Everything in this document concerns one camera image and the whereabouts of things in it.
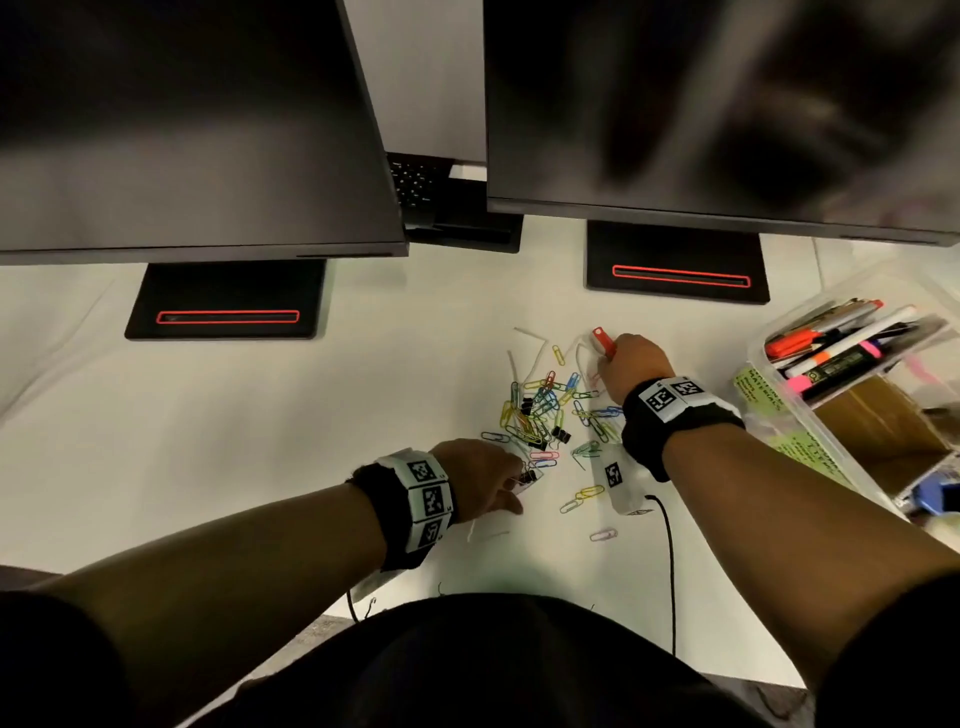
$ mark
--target black cable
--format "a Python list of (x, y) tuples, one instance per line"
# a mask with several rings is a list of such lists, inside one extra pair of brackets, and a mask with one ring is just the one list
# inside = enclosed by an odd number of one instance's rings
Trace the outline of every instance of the black cable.
[(353, 617), (353, 622), (359, 624), (360, 620), (357, 618), (357, 613), (353, 611), (353, 597), (350, 596), (349, 589), (347, 589), (347, 606), (350, 608), (350, 616)]
[(673, 533), (670, 531), (670, 518), (666, 515), (666, 507), (663, 501), (656, 496), (647, 496), (647, 500), (655, 500), (660, 506), (660, 512), (663, 513), (663, 523), (666, 525), (666, 542), (670, 548), (670, 627), (673, 632), (673, 656), (677, 656), (677, 589), (674, 581), (673, 566)]

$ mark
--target hand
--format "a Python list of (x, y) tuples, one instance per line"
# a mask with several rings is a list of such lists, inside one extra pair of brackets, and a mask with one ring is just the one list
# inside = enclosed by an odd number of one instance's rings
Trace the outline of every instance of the hand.
[(511, 491), (523, 461), (483, 440), (451, 440), (430, 450), (450, 477), (457, 498), (457, 523), (466, 523), (491, 511), (518, 516), (523, 504)]
[(613, 359), (601, 356), (597, 371), (607, 385), (610, 398), (620, 405), (640, 382), (676, 376), (663, 349), (633, 333), (617, 336), (616, 355)]

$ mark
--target forearm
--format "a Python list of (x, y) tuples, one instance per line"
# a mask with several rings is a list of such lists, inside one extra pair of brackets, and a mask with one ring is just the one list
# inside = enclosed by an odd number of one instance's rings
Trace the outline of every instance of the forearm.
[(816, 686), (849, 640), (960, 555), (732, 425), (678, 432), (663, 463), (737, 590)]
[(385, 554), (370, 502), (340, 485), (197, 526), (39, 590), (105, 630), (144, 722), (166, 725), (270, 657)]

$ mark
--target red stripe on monitor base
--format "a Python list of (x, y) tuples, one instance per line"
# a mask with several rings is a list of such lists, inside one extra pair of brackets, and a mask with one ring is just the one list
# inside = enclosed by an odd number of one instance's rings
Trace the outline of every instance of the red stripe on monitor base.
[(708, 271), (677, 271), (669, 268), (647, 268), (640, 265), (614, 265), (613, 275), (619, 279), (659, 280), (664, 283), (719, 285), (725, 288), (750, 288), (750, 276)]
[(248, 326), (250, 324), (295, 324), (300, 312), (295, 309), (243, 311), (160, 311), (161, 326)]

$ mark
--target monitor stand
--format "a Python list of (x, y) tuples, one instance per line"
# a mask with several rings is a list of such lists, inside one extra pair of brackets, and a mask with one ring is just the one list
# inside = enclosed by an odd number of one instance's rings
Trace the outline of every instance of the monitor stand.
[(312, 339), (326, 261), (151, 263), (126, 336), (148, 339)]
[(760, 236), (749, 232), (587, 223), (587, 288), (769, 303)]

